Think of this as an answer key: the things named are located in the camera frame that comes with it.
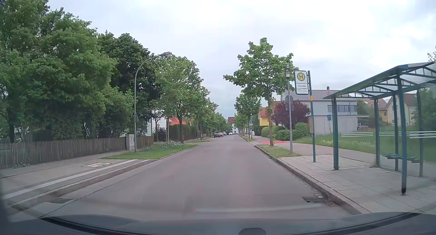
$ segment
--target asphalt road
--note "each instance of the asphalt road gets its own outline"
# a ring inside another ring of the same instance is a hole
[[[237,135],[158,160],[132,176],[67,195],[50,215],[101,214],[139,220],[349,216]]]

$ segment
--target storm drain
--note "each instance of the storm drain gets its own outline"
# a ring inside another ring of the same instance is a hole
[[[72,198],[55,198],[49,201],[49,203],[54,203],[54,204],[63,204],[66,203],[68,201],[70,201]]]
[[[317,197],[317,196],[313,196],[313,197],[302,197],[306,202],[308,203],[322,203],[325,202],[326,199],[323,197]]]

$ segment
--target h sign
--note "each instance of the h sign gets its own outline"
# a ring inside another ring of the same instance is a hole
[[[309,94],[309,82],[307,79],[307,71],[294,71],[295,93],[297,95]]]

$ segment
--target car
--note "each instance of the car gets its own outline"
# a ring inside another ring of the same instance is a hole
[[[365,130],[371,130],[371,129],[366,125],[357,126],[357,131],[365,131]]]

